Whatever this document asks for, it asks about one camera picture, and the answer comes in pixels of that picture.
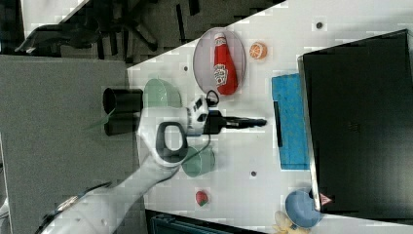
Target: red ketchup bottle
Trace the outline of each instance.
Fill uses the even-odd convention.
[[[219,94],[228,96],[238,88],[237,72],[232,61],[224,33],[217,33],[215,40],[215,58],[213,76]]]

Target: screw hole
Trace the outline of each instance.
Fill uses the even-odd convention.
[[[322,22],[318,22],[318,23],[316,24],[316,28],[317,28],[317,29],[322,29],[322,27],[323,27]]]

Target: green glass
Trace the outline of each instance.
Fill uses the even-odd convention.
[[[143,107],[182,107],[179,91],[168,81],[153,78],[143,91]]]
[[[191,156],[194,153],[196,153],[196,155],[186,159],[182,164],[182,169],[186,175],[196,177],[212,172],[215,166],[215,155],[213,154],[211,146],[199,152],[203,147],[203,145],[188,147],[187,156]]]

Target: white plate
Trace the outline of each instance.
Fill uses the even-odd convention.
[[[242,85],[244,79],[245,52],[241,40],[234,32],[228,31],[224,27],[212,28],[204,33],[198,41],[193,60],[195,80],[204,93],[214,90],[219,94],[216,89],[216,81],[213,78],[213,60],[215,51],[213,37],[218,32],[224,33],[227,38],[228,49],[230,50],[230,55],[237,72],[238,89]]]

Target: gray wall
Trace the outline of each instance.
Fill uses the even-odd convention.
[[[132,134],[86,130],[105,115],[104,89],[127,86],[123,62],[0,57],[0,67],[0,133],[15,234],[34,233],[69,196],[102,181],[116,184],[137,168]],[[118,233],[146,233],[144,219],[136,203]]]

